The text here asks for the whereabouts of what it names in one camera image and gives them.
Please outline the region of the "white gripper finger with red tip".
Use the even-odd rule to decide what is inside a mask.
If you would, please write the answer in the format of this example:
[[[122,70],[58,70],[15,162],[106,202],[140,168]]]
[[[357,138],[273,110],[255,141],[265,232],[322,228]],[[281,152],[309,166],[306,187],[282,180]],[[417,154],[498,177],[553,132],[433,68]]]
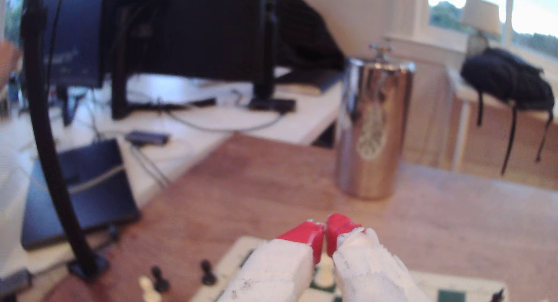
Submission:
[[[325,224],[304,221],[258,246],[218,301],[299,301],[323,252]]]
[[[343,301],[430,301],[373,228],[333,213],[326,221],[325,237]]]

